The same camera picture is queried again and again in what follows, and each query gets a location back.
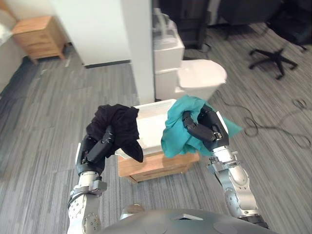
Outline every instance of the white storage bin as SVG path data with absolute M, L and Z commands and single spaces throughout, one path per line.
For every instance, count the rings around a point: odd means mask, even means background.
M 166 128 L 167 112 L 175 102 L 175 99 L 170 99 L 136 106 L 139 109 L 136 122 L 140 136 L 137 141 L 142 147 L 144 155 L 162 151 L 160 140 L 162 132 Z M 130 158 L 121 149 L 118 149 L 115 154 L 123 158 Z

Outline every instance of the bed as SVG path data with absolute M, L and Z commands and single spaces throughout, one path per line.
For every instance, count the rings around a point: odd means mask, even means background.
M 0 24 L 8 29 L 12 29 L 16 20 L 11 15 L 8 8 L 4 7 L 0 1 Z M 25 52 L 10 36 L 0 43 L 0 96 L 6 85 L 10 82 L 12 75 L 22 63 Z

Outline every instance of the wooden nightstand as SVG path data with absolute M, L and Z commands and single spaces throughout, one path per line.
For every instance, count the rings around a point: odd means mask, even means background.
M 33 63 L 37 64 L 39 58 L 52 56 L 65 59 L 62 51 L 67 43 L 52 16 L 21 20 L 12 32 Z
M 133 183 L 187 172 L 188 169 L 199 161 L 199 154 L 187 153 L 167 158 L 163 152 L 144 156 L 142 163 L 132 158 L 124 159 L 118 156 L 118 174 Z

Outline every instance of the toilet lid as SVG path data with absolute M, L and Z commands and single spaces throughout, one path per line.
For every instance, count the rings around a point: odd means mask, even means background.
M 222 66 L 206 59 L 181 61 L 178 70 L 181 88 L 202 88 L 225 83 L 227 74 Z

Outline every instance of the teal shirt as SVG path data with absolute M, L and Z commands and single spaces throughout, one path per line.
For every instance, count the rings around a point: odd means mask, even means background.
M 203 142 L 194 136 L 191 136 L 187 129 L 184 128 L 182 115 L 184 111 L 191 111 L 192 119 L 197 122 L 200 109 L 206 104 L 204 100 L 197 97 L 183 96 L 177 100 L 168 111 L 168 119 L 166 121 L 166 129 L 163 131 L 161 139 L 161 147 L 166 157 L 174 157 L 178 154 L 187 152 L 194 153 L 198 150 L 204 156 L 211 156 L 211 152 L 207 150 Z M 229 130 L 229 137 L 239 133 L 242 128 L 235 123 L 223 118 Z

